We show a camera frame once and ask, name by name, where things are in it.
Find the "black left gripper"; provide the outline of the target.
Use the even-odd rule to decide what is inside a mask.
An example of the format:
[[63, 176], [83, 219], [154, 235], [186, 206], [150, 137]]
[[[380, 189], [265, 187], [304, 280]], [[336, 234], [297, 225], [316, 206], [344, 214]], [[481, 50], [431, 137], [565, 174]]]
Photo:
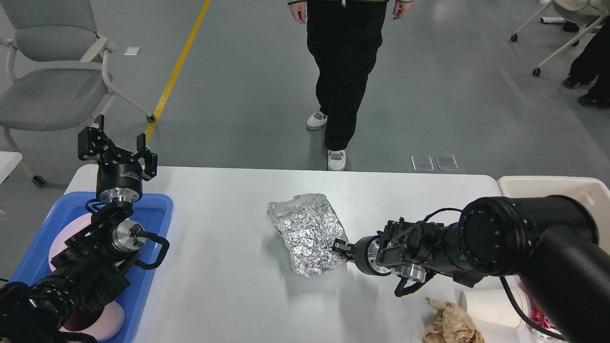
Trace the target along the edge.
[[93, 126], [79, 132], [78, 158], [98, 163], [97, 200], [137, 202], [142, 198], [142, 178], [148, 182], [157, 175], [158, 155], [146, 145], [144, 133], [136, 139], [135, 154], [116, 146], [104, 132], [104, 120], [104, 115], [98, 115]]

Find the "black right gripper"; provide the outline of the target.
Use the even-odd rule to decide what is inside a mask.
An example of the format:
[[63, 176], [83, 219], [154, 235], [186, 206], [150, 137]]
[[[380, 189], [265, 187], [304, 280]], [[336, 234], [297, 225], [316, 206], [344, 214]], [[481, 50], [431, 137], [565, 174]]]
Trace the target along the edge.
[[353, 261], [356, 267], [366, 275], [384, 275], [384, 267], [376, 264], [378, 252], [378, 239], [381, 236], [366, 236], [356, 243], [348, 243], [335, 238], [332, 253], [345, 261]]

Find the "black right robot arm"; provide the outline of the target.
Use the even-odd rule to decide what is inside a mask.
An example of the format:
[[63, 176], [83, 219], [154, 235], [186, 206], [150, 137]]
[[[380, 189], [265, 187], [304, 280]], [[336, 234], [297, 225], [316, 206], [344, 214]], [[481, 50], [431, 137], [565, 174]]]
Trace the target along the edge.
[[518, 275], [562, 339], [609, 341], [609, 256], [592, 215], [573, 198], [479, 198], [457, 223], [390, 220], [356, 243], [336, 239], [333, 252], [367, 275], [396, 273], [397, 297], [435, 275], [467, 287], [486, 276]]

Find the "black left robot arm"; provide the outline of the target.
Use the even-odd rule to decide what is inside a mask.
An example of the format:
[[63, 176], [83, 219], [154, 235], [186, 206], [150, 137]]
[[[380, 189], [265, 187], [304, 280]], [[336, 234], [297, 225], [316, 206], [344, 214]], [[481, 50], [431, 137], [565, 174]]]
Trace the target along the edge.
[[78, 311], [101, 311], [128, 288], [131, 267], [156, 269], [170, 248], [165, 237], [128, 223], [142, 198], [142, 182], [157, 174], [157, 154], [146, 146], [144, 134], [131, 152], [104, 133], [104, 115], [94, 122], [78, 134], [79, 159], [98, 163], [96, 196], [85, 204], [90, 224], [66, 239], [48, 276], [33, 286], [10, 282], [2, 287], [3, 343], [95, 343], [92, 335], [60, 329]]

